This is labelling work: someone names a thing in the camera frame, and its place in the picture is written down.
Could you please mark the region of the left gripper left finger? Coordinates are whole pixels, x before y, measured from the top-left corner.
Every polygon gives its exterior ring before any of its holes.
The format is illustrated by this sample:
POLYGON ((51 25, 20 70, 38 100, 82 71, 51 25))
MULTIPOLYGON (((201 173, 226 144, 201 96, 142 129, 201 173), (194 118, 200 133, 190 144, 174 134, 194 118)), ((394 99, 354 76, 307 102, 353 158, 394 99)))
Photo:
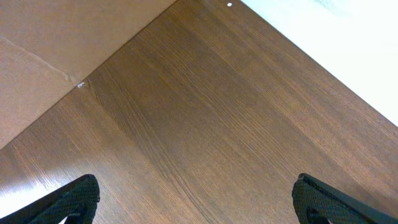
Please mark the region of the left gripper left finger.
POLYGON ((1 223, 92 224, 100 188, 96 177, 85 174, 3 218, 1 223))

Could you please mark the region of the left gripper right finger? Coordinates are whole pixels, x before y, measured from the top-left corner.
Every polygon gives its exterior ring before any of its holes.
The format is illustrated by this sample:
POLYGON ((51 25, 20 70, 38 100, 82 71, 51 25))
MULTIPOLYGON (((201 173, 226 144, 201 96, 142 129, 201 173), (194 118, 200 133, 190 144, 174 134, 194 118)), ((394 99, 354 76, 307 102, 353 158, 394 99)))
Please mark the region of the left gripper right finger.
POLYGON ((292 190, 295 213, 300 223, 393 223, 397 219, 301 173, 292 190))

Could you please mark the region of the cardboard box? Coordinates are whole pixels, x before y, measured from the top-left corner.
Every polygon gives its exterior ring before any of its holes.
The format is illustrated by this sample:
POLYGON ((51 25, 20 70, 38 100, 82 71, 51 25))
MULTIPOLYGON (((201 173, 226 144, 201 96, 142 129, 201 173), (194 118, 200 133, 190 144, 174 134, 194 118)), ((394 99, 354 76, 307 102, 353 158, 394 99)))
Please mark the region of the cardboard box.
POLYGON ((1 145, 12 141, 171 3, 1 0, 1 145))

